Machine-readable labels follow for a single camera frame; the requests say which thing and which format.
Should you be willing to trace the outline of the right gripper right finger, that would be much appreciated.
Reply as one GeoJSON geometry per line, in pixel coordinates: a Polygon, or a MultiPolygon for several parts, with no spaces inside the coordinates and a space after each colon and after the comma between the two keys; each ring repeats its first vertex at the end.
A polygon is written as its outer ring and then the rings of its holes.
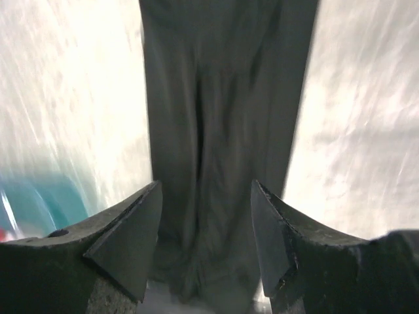
{"type": "Polygon", "coordinates": [[[417,313],[418,231],[366,240],[284,203],[258,181],[251,214],[274,313],[417,313]]]}

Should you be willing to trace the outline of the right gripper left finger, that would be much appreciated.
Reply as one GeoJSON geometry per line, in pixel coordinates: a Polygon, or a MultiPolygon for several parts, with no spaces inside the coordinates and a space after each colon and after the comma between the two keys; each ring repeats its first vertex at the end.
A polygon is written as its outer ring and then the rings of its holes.
{"type": "Polygon", "coordinates": [[[154,181],[84,221],[1,244],[2,313],[135,313],[162,212],[154,181]]]}

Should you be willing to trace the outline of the black t shirt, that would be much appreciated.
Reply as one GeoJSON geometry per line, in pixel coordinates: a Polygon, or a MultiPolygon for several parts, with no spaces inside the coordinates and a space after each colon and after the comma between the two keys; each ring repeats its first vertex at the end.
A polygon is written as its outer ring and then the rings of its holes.
{"type": "Polygon", "coordinates": [[[233,311],[259,265],[253,180],[281,193],[317,1],[141,1],[156,275],[182,300],[233,311]]]}

